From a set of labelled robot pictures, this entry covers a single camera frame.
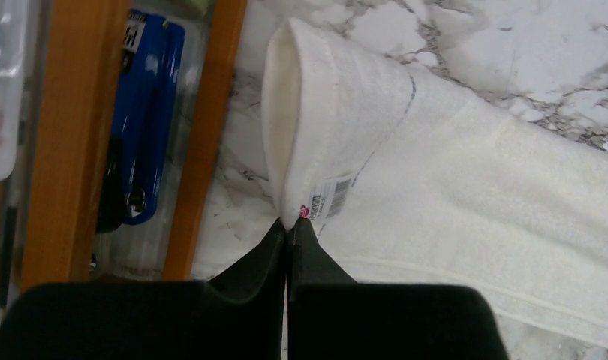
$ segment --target blue stapler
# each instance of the blue stapler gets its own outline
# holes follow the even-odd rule
[[[141,224],[156,212],[184,43],[181,26],[129,13],[97,233]]]

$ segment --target plastic packaging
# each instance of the plastic packaging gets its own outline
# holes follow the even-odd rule
[[[210,29],[208,15],[196,16],[174,4],[175,1],[137,0],[133,6],[146,13],[162,15],[185,30],[185,49],[180,61],[158,209],[146,223],[124,225],[115,232],[97,237],[97,275],[110,273],[124,278],[156,280],[162,274]]]
[[[14,168],[29,0],[0,0],[0,181]]]

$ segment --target wooden frame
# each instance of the wooden frame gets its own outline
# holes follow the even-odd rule
[[[227,115],[233,66],[246,0],[217,1],[203,75],[182,169],[163,280],[189,279],[200,233],[204,204],[213,177],[220,135]]]
[[[130,0],[52,0],[22,291],[86,281]],[[216,2],[164,268],[191,271],[246,0]]]
[[[22,290],[88,278],[129,0],[52,0]]]

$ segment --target marble countertop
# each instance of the marble countertop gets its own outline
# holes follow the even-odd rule
[[[260,134],[266,47],[287,17],[473,89],[569,140],[608,152],[608,0],[248,0],[230,112],[192,275],[253,248],[276,218]],[[608,350],[499,318],[512,359],[608,359]]]

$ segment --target white fabric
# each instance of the white fabric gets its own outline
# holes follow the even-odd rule
[[[312,187],[363,168],[320,234],[356,279],[467,284],[608,347],[608,154],[297,19],[269,45],[262,127],[287,228]]]

